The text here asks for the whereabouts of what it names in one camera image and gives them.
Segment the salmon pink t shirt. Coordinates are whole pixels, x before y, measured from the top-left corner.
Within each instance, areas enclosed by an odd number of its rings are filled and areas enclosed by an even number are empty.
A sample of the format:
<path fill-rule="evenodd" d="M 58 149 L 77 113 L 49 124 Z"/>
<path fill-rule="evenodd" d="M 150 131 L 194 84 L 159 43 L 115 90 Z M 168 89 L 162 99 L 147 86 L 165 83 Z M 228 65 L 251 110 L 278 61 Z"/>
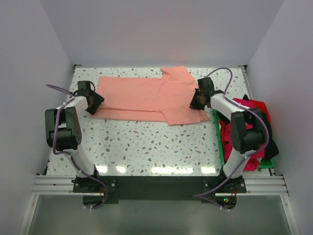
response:
<path fill-rule="evenodd" d="M 209 120 L 206 111 L 190 109 L 196 80 L 184 66 L 161 68 L 161 78 L 108 77 L 98 80 L 104 97 L 94 118 L 194 124 Z"/>

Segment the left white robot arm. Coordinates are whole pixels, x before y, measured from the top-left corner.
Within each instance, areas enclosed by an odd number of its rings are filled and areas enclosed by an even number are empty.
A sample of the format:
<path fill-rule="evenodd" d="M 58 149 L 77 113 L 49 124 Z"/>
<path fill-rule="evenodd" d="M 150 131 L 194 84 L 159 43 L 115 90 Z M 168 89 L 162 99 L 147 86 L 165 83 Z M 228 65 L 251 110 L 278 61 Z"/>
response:
<path fill-rule="evenodd" d="M 77 90 L 70 92 L 64 88 L 47 84 L 47 87 L 67 94 L 69 100 L 54 109 L 45 110 L 46 142 L 54 155 L 66 156 L 76 171 L 78 184 L 90 192 L 101 188 L 101 180 L 96 166 L 88 159 L 82 143 L 79 115 L 87 112 L 95 115 L 104 98 L 96 93 L 91 81 L 79 81 Z"/>

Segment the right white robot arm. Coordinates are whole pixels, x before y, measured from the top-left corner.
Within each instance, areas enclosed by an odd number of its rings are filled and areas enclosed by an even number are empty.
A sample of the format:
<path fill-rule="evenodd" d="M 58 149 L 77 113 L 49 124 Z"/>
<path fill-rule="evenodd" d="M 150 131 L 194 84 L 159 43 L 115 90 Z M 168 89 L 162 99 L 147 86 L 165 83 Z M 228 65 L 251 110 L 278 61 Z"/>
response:
<path fill-rule="evenodd" d="M 225 96 L 221 90 L 215 90 L 210 77 L 198 80 L 190 108 L 204 110 L 212 108 L 230 121 L 230 142 L 232 150 L 228 160 L 220 171 L 218 187 L 230 192 L 235 180 L 242 176 L 244 167 L 251 156 L 262 151 L 269 142 L 268 129 L 258 108 L 249 108 Z"/>

